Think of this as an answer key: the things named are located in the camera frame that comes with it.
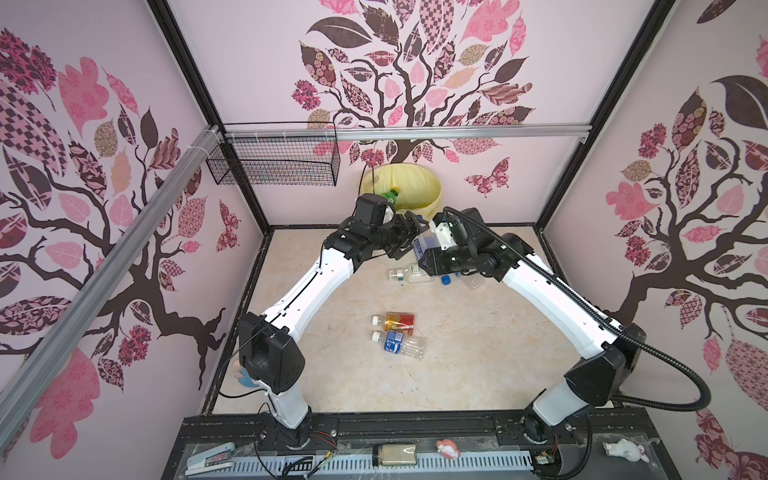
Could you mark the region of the green soda bottle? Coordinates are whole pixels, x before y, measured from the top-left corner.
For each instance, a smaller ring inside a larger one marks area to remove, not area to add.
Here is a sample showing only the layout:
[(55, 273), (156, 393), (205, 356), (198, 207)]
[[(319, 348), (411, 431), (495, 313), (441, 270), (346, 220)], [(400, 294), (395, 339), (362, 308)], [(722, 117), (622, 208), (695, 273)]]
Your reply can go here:
[(396, 201), (399, 197), (399, 190), (397, 188), (391, 188), (384, 192), (382, 197), (386, 200), (385, 213), (383, 217), (383, 223), (389, 223), (396, 215)]

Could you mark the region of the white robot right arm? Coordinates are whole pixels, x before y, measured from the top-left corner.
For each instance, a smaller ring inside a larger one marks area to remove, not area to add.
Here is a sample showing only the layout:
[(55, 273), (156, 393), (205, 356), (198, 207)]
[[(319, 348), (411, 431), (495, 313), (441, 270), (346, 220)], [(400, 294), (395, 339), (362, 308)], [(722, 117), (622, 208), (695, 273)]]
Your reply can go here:
[(441, 213), (429, 222), (436, 244), (419, 266), (432, 276), (476, 273), (522, 295), (555, 325), (580, 355), (559, 383), (540, 393), (524, 414), (531, 428), (548, 429), (590, 407), (611, 401), (634, 368), (634, 338), (622, 326), (562, 283), (533, 247), (515, 234), (499, 235), (477, 210)]

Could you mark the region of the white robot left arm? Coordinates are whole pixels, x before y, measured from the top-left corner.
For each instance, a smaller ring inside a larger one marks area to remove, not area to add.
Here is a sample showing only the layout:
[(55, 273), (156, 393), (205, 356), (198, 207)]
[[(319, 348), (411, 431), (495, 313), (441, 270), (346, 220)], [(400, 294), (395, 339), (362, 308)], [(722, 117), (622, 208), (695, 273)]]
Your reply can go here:
[(299, 430), (310, 416), (299, 385), (306, 359), (298, 343), (314, 315), (376, 252), (400, 259), (427, 229), (426, 220), (411, 211), (396, 212), (385, 196), (363, 194), (352, 215), (323, 241), (303, 277), (263, 313), (240, 318), (238, 362), (266, 392), (283, 428)]

